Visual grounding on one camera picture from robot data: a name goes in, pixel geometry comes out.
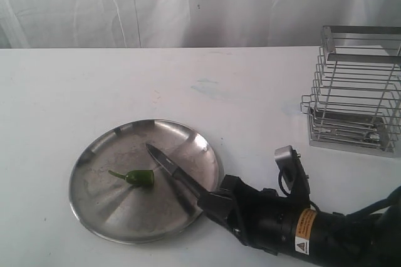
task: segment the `stainless steel holder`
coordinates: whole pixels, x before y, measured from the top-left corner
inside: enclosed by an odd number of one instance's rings
[[[310,95],[310,145],[394,156],[401,134],[401,27],[324,26]]]

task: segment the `warning label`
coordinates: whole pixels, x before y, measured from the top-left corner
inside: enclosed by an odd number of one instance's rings
[[[309,239],[316,212],[312,209],[304,209],[298,219],[295,232],[295,250],[309,255]]]

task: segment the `white backdrop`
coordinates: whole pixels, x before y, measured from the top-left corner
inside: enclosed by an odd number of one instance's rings
[[[324,24],[401,26],[401,0],[0,0],[0,48],[317,45]]]

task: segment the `wire basket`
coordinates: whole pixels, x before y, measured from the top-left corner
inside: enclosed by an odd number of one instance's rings
[[[401,28],[324,26],[310,95],[310,145],[394,156],[401,134]]]

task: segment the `white table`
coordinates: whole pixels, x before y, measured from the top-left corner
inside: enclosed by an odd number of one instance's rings
[[[274,150],[292,145],[324,211],[349,213],[401,184],[399,159],[308,145],[302,94],[317,47],[0,50],[0,266],[311,266],[242,246],[204,218],[142,246],[103,240],[74,217],[76,158],[145,118],[197,129],[227,174],[278,189]]]

